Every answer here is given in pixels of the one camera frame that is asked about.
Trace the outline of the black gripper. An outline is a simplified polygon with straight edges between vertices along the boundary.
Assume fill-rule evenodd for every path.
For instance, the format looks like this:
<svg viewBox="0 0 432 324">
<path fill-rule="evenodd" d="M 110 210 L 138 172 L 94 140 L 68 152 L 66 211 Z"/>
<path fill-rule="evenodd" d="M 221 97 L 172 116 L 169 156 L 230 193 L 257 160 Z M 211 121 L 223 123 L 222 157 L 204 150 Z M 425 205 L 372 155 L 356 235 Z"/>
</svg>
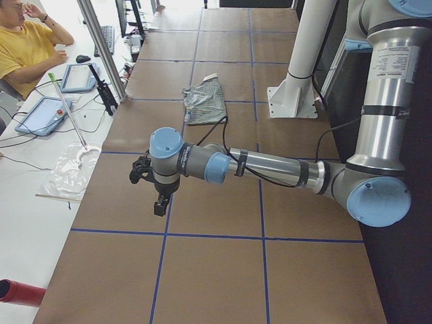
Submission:
<svg viewBox="0 0 432 324">
<path fill-rule="evenodd" d="M 156 216 L 165 216 L 169 205 L 169 196 L 176 192 L 179 188 L 179 182 L 170 184 L 154 183 L 156 191 L 159 193 L 157 200 L 154 203 L 153 211 Z"/>
</svg>

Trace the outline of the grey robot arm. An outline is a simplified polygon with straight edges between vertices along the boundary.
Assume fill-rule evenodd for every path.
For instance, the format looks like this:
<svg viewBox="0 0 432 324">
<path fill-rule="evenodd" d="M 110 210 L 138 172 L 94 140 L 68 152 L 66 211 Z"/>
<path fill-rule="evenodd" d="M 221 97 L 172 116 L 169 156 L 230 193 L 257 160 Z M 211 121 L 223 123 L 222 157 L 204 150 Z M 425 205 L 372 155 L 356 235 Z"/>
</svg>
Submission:
<svg viewBox="0 0 432 324">
<path fill-rule="evenodd" d="M 192 144 L 173 128 L 149 140 L 147 180 L 158 192 L 156 215 L 163 216 L 181 177 L 220 184 L 228 173 L 251 175 L 284 188 L 307 188 L 345 208 L 355 220 L 387 227 L 412 210 L 400 151 L 422 45 L 431 38 L 430 1 L 350 1 L 345 44 L 371 53 L 354 154 L 342 163 L 322 161 L 317 151 L 278 157 Z"/>
</svg>

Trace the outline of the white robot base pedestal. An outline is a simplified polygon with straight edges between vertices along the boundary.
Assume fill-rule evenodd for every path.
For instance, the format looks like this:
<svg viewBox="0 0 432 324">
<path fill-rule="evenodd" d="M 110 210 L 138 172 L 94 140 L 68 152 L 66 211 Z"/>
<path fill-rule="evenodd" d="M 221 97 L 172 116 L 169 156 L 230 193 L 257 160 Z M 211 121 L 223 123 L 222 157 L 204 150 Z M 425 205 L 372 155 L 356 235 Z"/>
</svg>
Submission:
<svg viewBox="0 0 432 324">
<path fill-rule="evenodd" d="M 271 118 L 318 118 L 313 75 L 336 0 L 306 0 L 285 79 L 267 89 Z"/>
</svg>

